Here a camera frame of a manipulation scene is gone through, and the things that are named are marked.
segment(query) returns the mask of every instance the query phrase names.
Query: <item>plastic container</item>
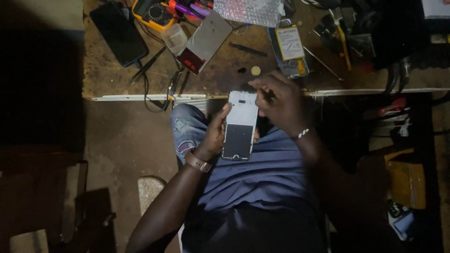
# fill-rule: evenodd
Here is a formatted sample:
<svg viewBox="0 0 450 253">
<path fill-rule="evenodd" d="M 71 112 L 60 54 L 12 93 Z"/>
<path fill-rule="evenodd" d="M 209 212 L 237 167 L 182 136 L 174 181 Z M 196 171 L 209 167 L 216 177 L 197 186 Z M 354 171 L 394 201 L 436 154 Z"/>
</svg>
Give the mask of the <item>plastic container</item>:
<svg viewBox="0 0 450 253">
<path fill-rule="evenodd" d="M 188 41 L 180 24 L 174 24 L 161 32 L 161 37 L 172 53 L 177 53 Z"/>
</svg>

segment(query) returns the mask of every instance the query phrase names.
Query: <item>concrete floor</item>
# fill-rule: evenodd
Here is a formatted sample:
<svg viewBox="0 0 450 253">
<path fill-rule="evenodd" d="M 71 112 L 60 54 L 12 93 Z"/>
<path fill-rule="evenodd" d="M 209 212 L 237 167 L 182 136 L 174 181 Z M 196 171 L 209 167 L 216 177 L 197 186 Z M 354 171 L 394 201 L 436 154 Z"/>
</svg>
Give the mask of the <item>concrete floor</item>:
<svg viewBox="0 0 450 253">
<path fill-rule="evenodd" d="M 169 181 L 178 171 L 170 111 L 146 110 L 142 101 L 85 101 L 86 146 L 89 163 L 87 191 L 108 188 L 117 252 L 125 251 L 140 219 L 137 180 L 159 176 Z M 179 252 L 178 239 L 166 252 Z"/>
</svg>

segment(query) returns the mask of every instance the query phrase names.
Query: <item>man's right hand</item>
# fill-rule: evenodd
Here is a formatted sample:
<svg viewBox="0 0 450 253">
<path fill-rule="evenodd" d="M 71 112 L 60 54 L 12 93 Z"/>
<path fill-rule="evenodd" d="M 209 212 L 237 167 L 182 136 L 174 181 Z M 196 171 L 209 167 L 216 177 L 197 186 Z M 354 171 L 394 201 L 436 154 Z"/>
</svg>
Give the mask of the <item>man's right hand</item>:
<svg viewBox="0 0 450 253">
<path fill-rule="evenodd" d="M 291 137 L 309 127 L 303 112 L 303 92 L 282 73 L 272 71 L 248 84 L 257 89 L 255 104 L 260 116 L 267 116 Z"/>
</svg>

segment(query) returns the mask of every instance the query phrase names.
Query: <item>bubble wrap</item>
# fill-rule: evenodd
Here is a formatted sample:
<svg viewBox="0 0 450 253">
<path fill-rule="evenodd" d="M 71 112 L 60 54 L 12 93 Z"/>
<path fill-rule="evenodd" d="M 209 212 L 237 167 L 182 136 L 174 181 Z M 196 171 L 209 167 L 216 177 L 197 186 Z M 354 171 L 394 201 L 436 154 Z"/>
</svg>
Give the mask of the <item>bubble wrap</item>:
<svg viewBox="0 0 450 253">
<path fill-rule="evenodd" d="M 281 0 L 214 0 L 214 10 L 231 21 L 278 27 Z"/>
</svg>

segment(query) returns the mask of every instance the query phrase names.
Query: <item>open phone back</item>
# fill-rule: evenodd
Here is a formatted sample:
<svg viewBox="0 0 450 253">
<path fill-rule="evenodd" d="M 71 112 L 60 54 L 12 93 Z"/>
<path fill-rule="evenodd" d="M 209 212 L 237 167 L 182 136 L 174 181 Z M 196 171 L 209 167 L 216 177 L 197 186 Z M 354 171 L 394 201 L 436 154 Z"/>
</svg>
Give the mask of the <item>open phone back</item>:
<svg viewBox="0 0 450 253">
<path fill-rule="evenodd" d="M 231 161 L 249 160 L 253 148 L 258 107 L 255 105 L 256 91 L 230 92 L 228 102 L 233 107 L 226 117 L 225 141 L 222 158 Z"/>
<path fill-rule="evenodd" d="M 149 53 L 144 40 L 122 12 L 110 1 L 89 13 L 120 65 L 128 67 Z"/>
</svg>

